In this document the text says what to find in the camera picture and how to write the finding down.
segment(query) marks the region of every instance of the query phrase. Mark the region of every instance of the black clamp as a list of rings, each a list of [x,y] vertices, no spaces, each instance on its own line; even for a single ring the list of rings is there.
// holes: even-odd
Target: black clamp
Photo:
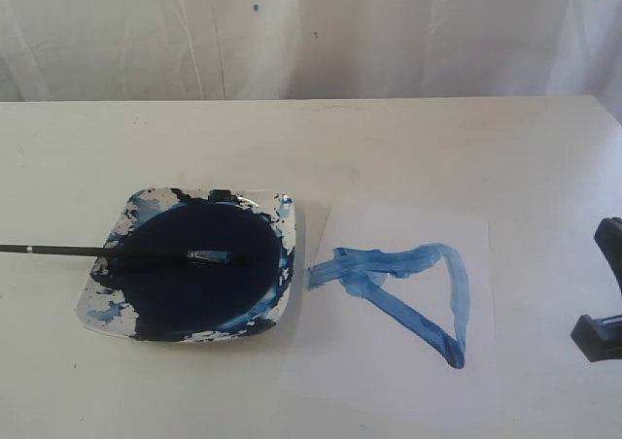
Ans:
[[[603,219],[594,240],[622,290],[622,219]],[[570,337],[590,361],[622,359],[622,315],[600,320],[583,315]]]

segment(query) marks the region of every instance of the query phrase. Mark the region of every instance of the white paper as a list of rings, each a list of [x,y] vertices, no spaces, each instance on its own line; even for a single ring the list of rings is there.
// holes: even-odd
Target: white paper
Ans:
[[[394,253],[434,242],[458,250],[469,277],[463,369],[450,367],[419,336],[331,281],[303,295],[284,390],[438,425],[493,422],[499,413],[485,220],[343,203],[330,214],[317,263],[333,259],[336,247]],[[444,260],[405,279],[389,277],[382,288],[455,337]]]

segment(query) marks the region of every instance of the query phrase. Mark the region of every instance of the white table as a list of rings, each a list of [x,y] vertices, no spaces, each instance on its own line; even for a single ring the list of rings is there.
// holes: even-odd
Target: white table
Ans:
[[[74,316],[90,259],[0,255],[2,438],[622,435],[622,361],[569,336],[622,313],[592,238],[622,214],[622,129],[592,97],[10,103],[0,126],[4,243],[103,243],[145,186],[284,190],[307,264],[351,193],[486,217],[501,388],[501,422],[463,433],[284,396],[295,303],[236,343],[131,342]]]

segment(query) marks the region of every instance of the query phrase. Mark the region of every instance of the blue brush stroke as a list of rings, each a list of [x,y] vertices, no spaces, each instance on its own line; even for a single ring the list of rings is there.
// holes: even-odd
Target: blue brush stroke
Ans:
[[[458,251],[442,243],[432,243],[401,253],[348,248],[336,248],[333,252],[335,259],[310,269],[309,289],[338,279],[349,294],[368,300],[434,347],[450,366],[457,369],[465,366],[470,296],[467,271]],[[456,339],[381,288],[388,275],[404,279],[430,269],[442,257],[451,278],[450,306]]]
[[[112,301],[109,301],[107,310],[105,311],[91,310],[87,314],[96,320],[103,321],[104,323],[108,324],[113,320],[113,318],[121,317],[121,308],[122,308],[122,303],[114,303]]]

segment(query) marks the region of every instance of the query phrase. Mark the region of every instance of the white backdrop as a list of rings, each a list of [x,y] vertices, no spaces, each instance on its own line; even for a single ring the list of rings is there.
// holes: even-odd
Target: white backdrop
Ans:
[[[592,93],[622,0],[0,0],[0,100]]]

